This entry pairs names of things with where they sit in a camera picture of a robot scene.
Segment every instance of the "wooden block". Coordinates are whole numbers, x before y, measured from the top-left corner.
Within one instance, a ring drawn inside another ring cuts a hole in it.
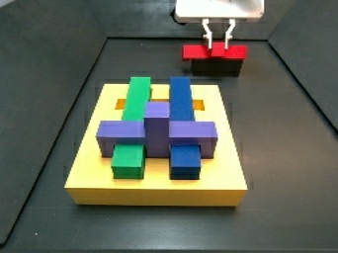
[[[202,100],[205,111],[198,121],[216,122],[218,143],[214,159],[202,159],[200,180],[171,180],[170,160],[146,159],[143,180],[114,179],[111,159],[102,158],[95,134],[101,121],[121,121],[129,85],[106,84],[79,147],[65,188],[81,205],[126,206],[238,206],[248,192],[232,129],[217,85],[192,85],[193,99]],[[170,98],[170,85],[153,85],[153,99]]]
[[[129,178],[139,179],[145,174],[145,159],[145,145],[115,145],[111,159],[114,178],[129,175]]]
[[[133,77],[123,111],[123,121],[142,121],[151,99],[151,77]]]

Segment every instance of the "gray floor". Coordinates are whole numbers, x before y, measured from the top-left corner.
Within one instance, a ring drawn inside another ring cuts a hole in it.
[[[266,42],[245,42],[240,78],[193,78],[221,87],[250,186],[238,208],[73,203],[63,184],[105,81],[189,75],[184,43],[107,42],[3,249],[338,250],[337,134]]]

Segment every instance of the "block structure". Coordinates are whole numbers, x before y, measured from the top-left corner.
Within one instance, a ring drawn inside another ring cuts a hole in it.
[[[196,76],[240,76],[246,57],[245,45],[230,45],[225,49],[225,42],[214,42],[212,49],[202,44],[186,44],[182,49],[182,60],[192,60]]]
[[[248,184],[241,168],[236,142],[217,85],[192,85],[194,99],[205,110],[196,111],[198,122],[216,122],[218,142],[214,159],[202,160],[200,180],[171,180],[170,161],[149,158],[143,180],[114,179],[111,158],[103,158],[95,134],[101,121],[121,121],[122,111],[111,112],[126,99],[129,84],[106,84],[90,120],[85,138],[71,166],[65,188],[79,205],[205,206],[240,205]],[[170,85],[153,85],[153,99],[170,98]]]
[[[142,121],[151,99],[151,78],[133,77],[123,111],[123,121]],[[143,179],[146,164],[145,144],[117,144],[111,168],[115,179]]]
[[[170,79],[170,120],[173,122],[196,120],[190,79],[173,77]],[[173,144],[170,146],[170,178],[188,179],[192,175],[200,179],[201,151],[197,144]]]

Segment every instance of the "blue block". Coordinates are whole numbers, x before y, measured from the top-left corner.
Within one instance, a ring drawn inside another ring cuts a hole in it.
[[[171,175],[200,175],[201,151],[197,145],[173,145],[170,147]]]
[[[146,144],[143,121],[102,121],[97,133],[102,157],[111,157],[118,144]]]
[[[170,175],[171,180],[198,180],[200,175]]]
[[[170,79],[170,120],[196,120],[189,77]]]

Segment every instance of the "stacked blocks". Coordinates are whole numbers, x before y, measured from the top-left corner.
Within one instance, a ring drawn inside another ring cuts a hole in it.
[[[133,77],[123,111],[123,121],[142,121],[146,103],[151,99],[151,78]],[[111,168],[115,179],[143,179],[146,149],[145,144],[117,144]]]
[[[170,158],[171,179],[200,179],[201,158],[214,158],[214,122],[194,119],[190,79],[170,79],[170,102],[150,102],[151,79],[131,79],[122,121],[102,121],[97,140],[113,156],[115,179],[143,179],[146,157]]]
[[[214,42],[212,49],[202,44],[186,44],[182,49],[182,60],[192,60],[192,72],[197,76],[240,76],[246,57],[245,45],[225,49],[225,42]]]

